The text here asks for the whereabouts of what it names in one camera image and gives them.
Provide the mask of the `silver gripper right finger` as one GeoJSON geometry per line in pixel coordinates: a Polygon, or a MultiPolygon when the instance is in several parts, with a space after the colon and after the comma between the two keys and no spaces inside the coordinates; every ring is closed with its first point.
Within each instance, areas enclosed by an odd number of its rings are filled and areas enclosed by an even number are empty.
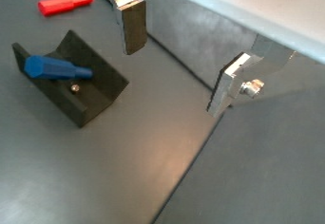
{"type": "Polygon", "coordinates": [[[238,95],[255,98],[262,91],[262,76],[281,70],[293,49],[258,35],[254,45],[219,70],[207,112],[218,118],[238,95]]]}

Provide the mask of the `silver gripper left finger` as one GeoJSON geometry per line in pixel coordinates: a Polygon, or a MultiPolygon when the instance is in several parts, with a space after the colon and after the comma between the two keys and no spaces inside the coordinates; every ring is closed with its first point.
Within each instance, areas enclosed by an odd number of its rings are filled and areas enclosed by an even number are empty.
{"type": "Polygon", "coordinates": [[[143,0],[112,0],[118,23],[122,28],[123,49],[127,55],[146,45],[146,2],[143,0]]]}

